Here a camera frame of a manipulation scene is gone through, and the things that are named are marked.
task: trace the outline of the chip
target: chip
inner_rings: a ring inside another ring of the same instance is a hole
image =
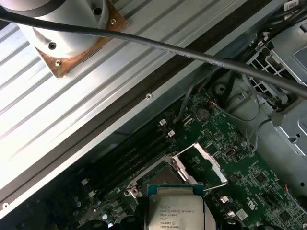
[[[233,183],[236,183],[239,180],[239,178],[236,175],[231,175],[230,176],[230,181]]]
[[[166,166],[156,173],[156,175],[142,184],[142,190],[147,194],[147,186],[149,184],[182,184],[174,171]]]
[[[287,211],[283,211],[281,214],[279,214],[279,217],[283,221],[287,221],[291,218],[290,214]]]
[[[203,199],[198,195],[152,195],[148,204],[150,230],[204,230]]]
[[[266,181],[266,177],[263,173],[260,173],[258,176],[255,177],[255,179],[258,181],[259,184],[262,184]]]

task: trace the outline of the gray cable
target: gray cable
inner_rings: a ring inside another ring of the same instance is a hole
[[[258,128],[257,128],[257,132],[256,132],[256,138],[255,138],[254,148],[253,148],[252,151],[251,151],[252,153],[255,153],[255,152],[257,151],[257,149],[258,149],[259,134],[260,134],[260,130],[261,130],[262,126],[263,126],[264,124],[270,122],[270,121],[271,121],[271,119],[267,119],[267,120],[262,121],[262,122],[259,124],[259,126],[258,126]]]
[[[307,99],[307,87],[294,82],[292,80],[288,80],[285,78],[281,78],[279,76],[275,76],[271,73],[267,73],[261,70],[258,70],[254,67],[246,65],[245,63],[239,63],[232,60],[214,57],[211,55],[204,54],[202,52],[189,50],[186,48],[181,48],[169,44],[165,44],[162,42],[154,41],[148,38],[143,38],[131,34],[125,34],[116,31],[108,31],[97,28],[88,28],[83,26],[75,26],[75,25],[67,25],[60,23],[47,22],[39,19],[34,19],[30,17],[26,17],[23,15],[19,15],[12,12],[7,12],[2,7],[0,8],[0,20],[24,24],[36,28],[43,28],[48,30],[55,30],[60,32],[68,32],[75,34],[83,34],[83,35],[91,35],[91,36],[100,36],[100,37],[110,37],[115,39],[121,39],[124,41],[134,42],[138,44],[142,44],[145,46],[151,46],[169,53],[178,54],[187,58],[192,58],[195,60],[200,60],[203,62],[207,62],[212,65],[216,65],[225,69],[230,69],[242,74],[246,74],[247,76],[251,76],[262,81],[265,81],[269,84],[275,85],[279,88],[285,89],[287,91],[296,93],[297,95]]]

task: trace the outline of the black dimm slot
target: black dimm slot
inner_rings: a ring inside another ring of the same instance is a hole
[[[145,165],[149,161],[149,159],[152,159],[152,157],[157,156],[157,153],[161,153],[163,150],[167,148],[167,146],[168,146],[168,143],[163,143],[162,145],[159,145],[158,148],[154,149],[153,151],[150,151],[149,154],[144,156],[142,159],[139,159],[138,163],[131,165],[129,170],[122,172],[122,174],[120,175],[120,178],[118,179],[113,178],[110,181],[110,183],[107,184],[108,186],[104,186],[104,189],[101,195],[103,196],[107,192],[111,191],[112,188],[114,188],[116,185],[118,185],[122,181],[127,180],[134,172],[137,172],[139,169],[141,169],[142,166]]]
[[[156,129],[154,131],[151,131],[149,133],[146,133],[147,137],[150,137],[150,139],[144,139],[142,136],[142,141],[139,141],[139,145],[135,147],[135,145],[132,145],[132,143],[135,143],[134,141],[130,141],[130,139],[127,139],[124,141],[123,144],[118,146],[113,150],[112,154],[107,154],[102,159],[97,161],[94,165],[91,166],[91,169],[89,170],[89,173],[92,175],[96,175],[97,171],[101,170],[101,165],[104,165],[105,162],[115,162],[115,164],[121,164],[126,159],[130,158],[131,155],[135,154],[138,150],[141,150],[142,148],[148,146],[152,140],[155,140],[157,136],[161,136],[161,131],[159,129]]]
[[[149,146],[147,146],[146,148],[143,148],[142,151],[138,152],[135,156],[133,156],[130,161],[126,161],[123,165],[121,165],[120,167],[116,168],[115,165],[112,165],[111,168],[113,169],[112,171],[109,170],[109,173],[107,177],[105,177],[105,179],[102,181],[101,177],[99,177],[98,181],[96,181],[96,186],[95,188],[100,188],[101,184],[108,184],[108,181],[112,181],[114,180],[114,178],[116,178],[118,175],[121,175],[122,172],[126,172],[127,170],[129,170],[129,168],[137,163],[140,159],[142,159],[143,157],[147,157],[148,154],[145,153],[150,153],[152,151],[155,151],[155,148],[159,147],[156,146],[157,143],[159,141],[166,141],[166,138],[164,136],[164,134],[161,134],[159,136],[158,139],[154,140],[154,142],[152,142]]]

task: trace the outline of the screw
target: screw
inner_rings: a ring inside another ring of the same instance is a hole
[[[59,67],[60,65],[62,65],[62,61],[61,60],[56,60],[56,64],[57,67]]]
[[[112,18],[112,19],[110,20],[110,23],[111,23],[112,25],[114,25],[114,24],[116,23],[116,19]]]
[[[246,142],[246,141],[242,141],[242,142],[241,142],[241,146],[242,146],[242,147],[244,147],[244,148],[245,148],[247,145],[248,145],[248,144],[247,144],[247,142]]]
[[[50,42],[50,43],[48,44],[48,48],[49,48],[50,50],[54,50],[56,47],[57,47],[57,44],[56,44],[55,42]]]
[[[4,203],[4,204],[2,205],[2,208],[7,208],[7,207],[9,207],[9,204],[8,204],[8,203]]]
[[[171,163],[171,164],[175,164],[176,161],[175,161],[174,159],[171,159],[171,160],[170,160],[170,163]]]
[[[152,97],[153,97],[153,95],[151,94],[151,93],[148,93],[148,94],[146,94],[146,99],[147,100],[150,100],[150,99],[152,99]]]

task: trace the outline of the mounting hole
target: mounting hole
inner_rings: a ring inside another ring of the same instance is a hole
[[[151,93],[148,93],[148,94],[146,94],[146,99],[147,100],[150,100],[150,99],[152,99],[152,97],[153,97],[153,95],[151,94]]]
[[[48,45],[48,48],[50,50],[54,50],[56,47],[57,47],[57,44],[55,42],[50,42],[49,45]]]
[[[3,205],[2,205],[2,208],[8,208],[10,205],[8,204],[8,203],[4,203]]]
[[[94,14],[95,14],[96,16],[100,15],[101,13],[102,13],[102,9],[101,9],[100,7],[96,7],[96,8],[94,9]]]

